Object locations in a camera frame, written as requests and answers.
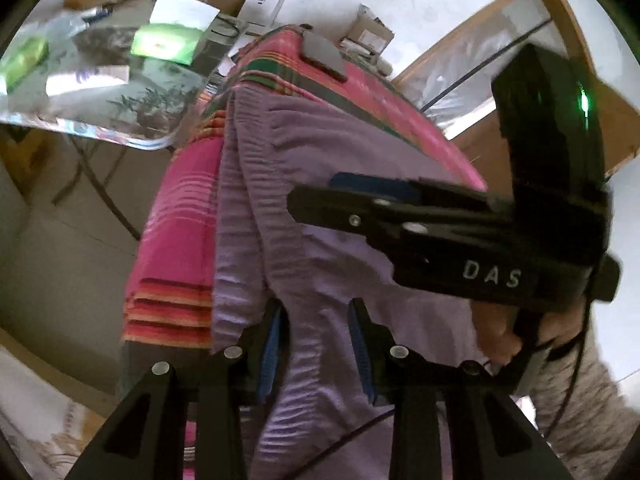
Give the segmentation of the right forearm patterned sleeve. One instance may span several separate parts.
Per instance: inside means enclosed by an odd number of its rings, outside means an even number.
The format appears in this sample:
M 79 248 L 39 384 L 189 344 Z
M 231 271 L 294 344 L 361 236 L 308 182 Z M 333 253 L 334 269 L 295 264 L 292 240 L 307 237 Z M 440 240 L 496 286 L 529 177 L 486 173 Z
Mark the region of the right forearm patterned sleeve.
M 549 429 L 563 402 L 577 352 L 576 341 L 552 351 L 530 392 L 536 424 L 543 432 Z M 574 478 L 603 479 L 638 426 L 639 414 L 620 396 L 589 332 L 572 397 L 548 442 Z

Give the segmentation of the right hand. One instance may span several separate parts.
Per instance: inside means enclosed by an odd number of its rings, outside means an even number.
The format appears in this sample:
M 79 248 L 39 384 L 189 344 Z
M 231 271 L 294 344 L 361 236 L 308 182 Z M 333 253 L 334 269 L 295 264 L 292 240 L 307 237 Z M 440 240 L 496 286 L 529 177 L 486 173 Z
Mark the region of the right hand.
M 582 331 L 586 300 L 577 300 L 564 312 L 548 312 L 538 328 L 538 342 L 552 342 L 552 348 L 564 346 Z M 476 343 L 484 356 L 494 364 L 506 365 L 522 350 L 523 343 L 513 333 L 517 308 L 502 304 L 473 301 L 472 321 Z

